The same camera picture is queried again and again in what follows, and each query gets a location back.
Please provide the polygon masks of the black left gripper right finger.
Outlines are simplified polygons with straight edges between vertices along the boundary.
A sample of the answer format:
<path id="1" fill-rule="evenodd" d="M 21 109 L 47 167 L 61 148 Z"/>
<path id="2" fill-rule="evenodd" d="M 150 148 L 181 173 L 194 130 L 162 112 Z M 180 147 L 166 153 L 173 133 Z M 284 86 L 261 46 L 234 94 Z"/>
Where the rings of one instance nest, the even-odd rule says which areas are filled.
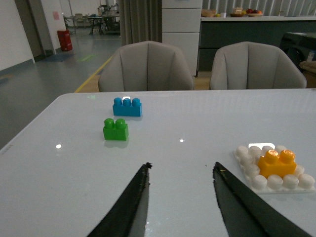
<path id="1" fill-rule="evenodd" d="M 213 168 L 218 207 L 230 237 L 309 237 L 281 215 L 221 163 Z"/>

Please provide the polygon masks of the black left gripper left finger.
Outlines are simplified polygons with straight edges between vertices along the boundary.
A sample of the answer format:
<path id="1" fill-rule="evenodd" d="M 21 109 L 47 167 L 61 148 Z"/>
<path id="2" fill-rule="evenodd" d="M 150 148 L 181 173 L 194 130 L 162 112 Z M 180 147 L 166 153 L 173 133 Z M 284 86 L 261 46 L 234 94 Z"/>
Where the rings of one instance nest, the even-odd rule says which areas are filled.
<path id="1" fill-rule="evenodd" d="M 143 237 L 149 205 L 149 169 L 143 164 L 90 237 Z"/>

